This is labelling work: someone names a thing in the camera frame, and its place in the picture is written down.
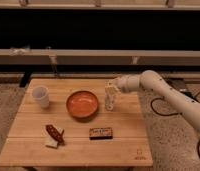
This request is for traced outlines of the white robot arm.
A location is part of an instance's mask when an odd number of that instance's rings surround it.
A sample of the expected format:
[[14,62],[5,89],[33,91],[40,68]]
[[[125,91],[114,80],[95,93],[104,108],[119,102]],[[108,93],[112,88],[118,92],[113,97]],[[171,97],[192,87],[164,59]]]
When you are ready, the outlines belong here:
[[200,132],[200,103],[177,91],[155,71],[146,70],[140,75],[117,77],[111,83],[122,93],[152,90],[162,96],[182,117]]

